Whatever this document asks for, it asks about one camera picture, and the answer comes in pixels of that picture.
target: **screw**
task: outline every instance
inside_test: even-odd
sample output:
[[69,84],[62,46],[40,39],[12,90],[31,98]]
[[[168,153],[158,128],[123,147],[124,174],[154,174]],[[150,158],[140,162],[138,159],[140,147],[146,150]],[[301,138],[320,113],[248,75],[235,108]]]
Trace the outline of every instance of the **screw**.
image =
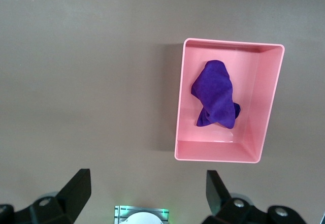
[[237,207],[239,207],[239,208],[242,208],[242,207],[245,206],[244,202],[241,201],[241,200],[235,200],[235,201],[234,201],[234,204],[235,204]]
[[280,207],[276,208],[275,212],[280,216],[288,216],[288,213],[285,211],[285,209]]
[[48,203],[50,203],[50,201],[51,201],[50,198],[43,199],[43,200],[39,203],[39,206],[45,206],[45,205],[47,205]]
[[0,207],[0,214],[1,214],[2,212],[4,212],[5,209],[6,209],[6,206],[2,206],[2,207]]

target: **gray table surface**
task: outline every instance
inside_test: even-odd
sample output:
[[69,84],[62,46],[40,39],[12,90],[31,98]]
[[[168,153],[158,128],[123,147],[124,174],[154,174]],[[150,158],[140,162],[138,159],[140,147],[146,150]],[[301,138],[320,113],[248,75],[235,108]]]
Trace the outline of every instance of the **gray table surface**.
[[[325,0],[0,0],[0,202],[19,210],[90,168],[76,223],[114,205],[210,214],[207,169],[266,211],[319,223],[325,210]],[[186,38],[286,48],[258,164],[179,162]]]

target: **pink tray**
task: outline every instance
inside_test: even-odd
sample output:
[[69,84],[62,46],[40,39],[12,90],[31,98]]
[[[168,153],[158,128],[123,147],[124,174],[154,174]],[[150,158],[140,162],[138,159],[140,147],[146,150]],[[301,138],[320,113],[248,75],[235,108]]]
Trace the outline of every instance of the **pink tray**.
[[[283,45],[187,39],[179,92],[175,158],[180,161],[257,163],[261,159]],[[190,89],[209,60],[224,62],[241,112],[233,129],[196,126],[201,102]]]

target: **purple cloth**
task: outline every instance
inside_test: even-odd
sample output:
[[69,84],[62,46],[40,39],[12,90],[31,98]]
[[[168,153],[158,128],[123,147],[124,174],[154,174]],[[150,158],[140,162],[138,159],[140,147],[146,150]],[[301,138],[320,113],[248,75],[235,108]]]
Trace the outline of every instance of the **purple cloth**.
[[192,85],[191,94],[203,105],[197,126],[218,122],[228,129],[234,127],[240,106],[233,102],[233,85],[223,62],[208,61]]

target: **purple towel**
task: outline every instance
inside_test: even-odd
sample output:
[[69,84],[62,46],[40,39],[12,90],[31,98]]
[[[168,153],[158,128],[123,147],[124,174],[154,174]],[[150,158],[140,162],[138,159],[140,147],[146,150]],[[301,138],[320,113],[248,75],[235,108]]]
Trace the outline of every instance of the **purple towel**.
[[192,85],[191,94],[203,105],[197,126],[218,122],[228,129],[234,127],[240,106],[233,102],[233,85],[223,62],[208,61]]

